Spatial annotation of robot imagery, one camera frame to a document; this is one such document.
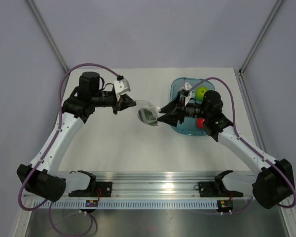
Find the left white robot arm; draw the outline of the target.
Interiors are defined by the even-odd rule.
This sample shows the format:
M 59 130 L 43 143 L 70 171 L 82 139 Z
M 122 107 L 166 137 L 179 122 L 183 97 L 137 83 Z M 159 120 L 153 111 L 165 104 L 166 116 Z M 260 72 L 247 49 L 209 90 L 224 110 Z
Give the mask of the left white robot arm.
M 22 183 L 18 197 L 23 191 L 44 200 L 58 201 L 64 193 L 70 197 L 98 197 L 102 193 L 96 175 L 79 170 L 67 177 L 58 175 L 60 163 L 73 138 L 99 107 L 111 107 L 117 114 L 136 102 L 128 96 L 130 84 L 123 76 L 117 76 L 112 89 L 100 87 L 103 79 L 96 72 L 84 72 L 79 84 L 63 102 L 58 122 L 40 152 L 29 165 L 19 165 L 17 175 Z

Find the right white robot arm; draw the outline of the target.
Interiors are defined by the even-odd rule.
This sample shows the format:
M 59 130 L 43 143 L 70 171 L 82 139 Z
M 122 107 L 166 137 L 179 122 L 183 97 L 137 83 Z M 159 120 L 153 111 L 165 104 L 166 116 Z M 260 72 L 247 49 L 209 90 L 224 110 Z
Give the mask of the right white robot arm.
M 253 196 L 264 208 L 280 205 L 281 201 L 293 196 L 292 208 L 296 205 L 296 190 L 292 165 L 286 160 L 277 160 L 242 137 L 222 112 L 223 102 L 218 92 L 205 92 L 203 101 L 186 103 L 178 93 L 175 99 L 161 108 L 158 122 L 170 126 L 183 123 L 185 118 L 204 119 L 203 129 L 216 142 L 232 151 L 252 172 L 251 176 L 224 171 L 214 178 L 214 190 L 220 196 L 238 192 Z

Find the clear zip top bag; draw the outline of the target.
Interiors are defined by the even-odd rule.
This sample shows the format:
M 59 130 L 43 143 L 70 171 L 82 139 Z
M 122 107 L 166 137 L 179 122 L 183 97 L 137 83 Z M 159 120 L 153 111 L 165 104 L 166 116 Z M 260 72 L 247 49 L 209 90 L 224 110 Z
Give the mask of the clear zip top bag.
M 136 100 L 135 113 L 140 122 L 149 126 L 158 126 L 160 108 L 149 101 Z

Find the dark green avocado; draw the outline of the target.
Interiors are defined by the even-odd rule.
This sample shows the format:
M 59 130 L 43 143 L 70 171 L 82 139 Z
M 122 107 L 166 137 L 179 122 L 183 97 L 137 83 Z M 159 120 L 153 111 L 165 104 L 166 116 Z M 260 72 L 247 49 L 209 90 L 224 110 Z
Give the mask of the dark green avocado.
M 141 108 L 138 110 L 137 115 L 138 115 L 138 119 L 146 125 L 150 125 L 150 126 L 158 125 L 157 117 L 149 109 Z

